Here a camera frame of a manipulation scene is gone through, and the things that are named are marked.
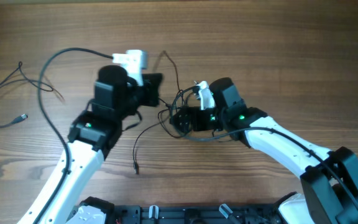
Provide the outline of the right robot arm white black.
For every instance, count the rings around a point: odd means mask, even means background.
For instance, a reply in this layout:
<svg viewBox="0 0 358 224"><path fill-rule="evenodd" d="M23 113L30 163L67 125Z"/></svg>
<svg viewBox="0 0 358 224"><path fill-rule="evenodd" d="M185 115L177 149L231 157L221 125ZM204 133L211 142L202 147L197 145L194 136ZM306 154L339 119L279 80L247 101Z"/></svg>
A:
<svg viewBox="0 0 358 224"><path fill-rule="evenodd" d="M183 138L193 131L222 131L270 156L299 178L302 193L278 204L285 223L358 223L358 158L348 148L333 151L308 142L279 125L266 112L248 107L230 78L189 88L200 101L188 106L180 91L170 123Z"/></svg>

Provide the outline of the black USB cable long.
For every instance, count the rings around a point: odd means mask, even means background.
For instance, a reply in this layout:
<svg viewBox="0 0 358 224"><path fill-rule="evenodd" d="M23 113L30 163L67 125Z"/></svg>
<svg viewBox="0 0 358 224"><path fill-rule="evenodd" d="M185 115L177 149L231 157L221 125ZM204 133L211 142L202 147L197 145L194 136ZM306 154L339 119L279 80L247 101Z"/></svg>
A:
<svg viewBox="0 0 358 224"><path fill-rule="evenodd" d="M148 165L158 161L157 154L164 149L163 143L169 138L170 136L160 123L152 124L139 133L132 147L135 175L141 175Z"/></svg>

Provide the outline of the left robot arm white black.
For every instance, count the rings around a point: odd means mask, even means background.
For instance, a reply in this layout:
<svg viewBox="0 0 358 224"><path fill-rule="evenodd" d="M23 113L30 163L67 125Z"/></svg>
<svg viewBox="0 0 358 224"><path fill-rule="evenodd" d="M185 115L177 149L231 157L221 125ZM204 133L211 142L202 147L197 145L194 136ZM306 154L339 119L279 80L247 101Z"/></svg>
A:
<svg viewBox="0 0 358 224"><path fill-rule="evenodd" d="M72 122L56 168L20 223L66 223L84 187L123 133L122 122L140 106L159 104L161 73L130 74L118 65L101 68L94 98Z"/></svg>

